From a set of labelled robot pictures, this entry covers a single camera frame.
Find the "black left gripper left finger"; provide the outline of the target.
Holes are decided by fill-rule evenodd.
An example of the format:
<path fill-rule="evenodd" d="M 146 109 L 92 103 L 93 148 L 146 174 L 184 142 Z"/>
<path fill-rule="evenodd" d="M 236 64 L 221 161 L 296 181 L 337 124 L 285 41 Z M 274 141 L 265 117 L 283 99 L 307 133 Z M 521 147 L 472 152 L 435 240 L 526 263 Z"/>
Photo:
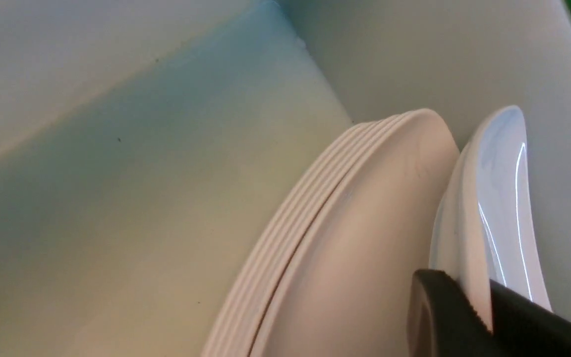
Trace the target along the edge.
<path fill-rule="evenodd" d="M 410 357 L 498 357 L 499 346 L 444 271 L 412 275 L 406 339 Z"/>

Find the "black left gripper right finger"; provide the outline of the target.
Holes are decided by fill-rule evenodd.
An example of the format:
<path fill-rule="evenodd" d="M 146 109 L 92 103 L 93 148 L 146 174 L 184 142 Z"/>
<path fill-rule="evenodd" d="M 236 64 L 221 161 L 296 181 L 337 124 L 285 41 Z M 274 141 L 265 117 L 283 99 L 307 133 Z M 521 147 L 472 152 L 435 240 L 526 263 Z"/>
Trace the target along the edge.
<path fill-rule="evenodd" d="M 493 335 L 513 357 L 571 357 L 571 322 L 490 282 Z"/>

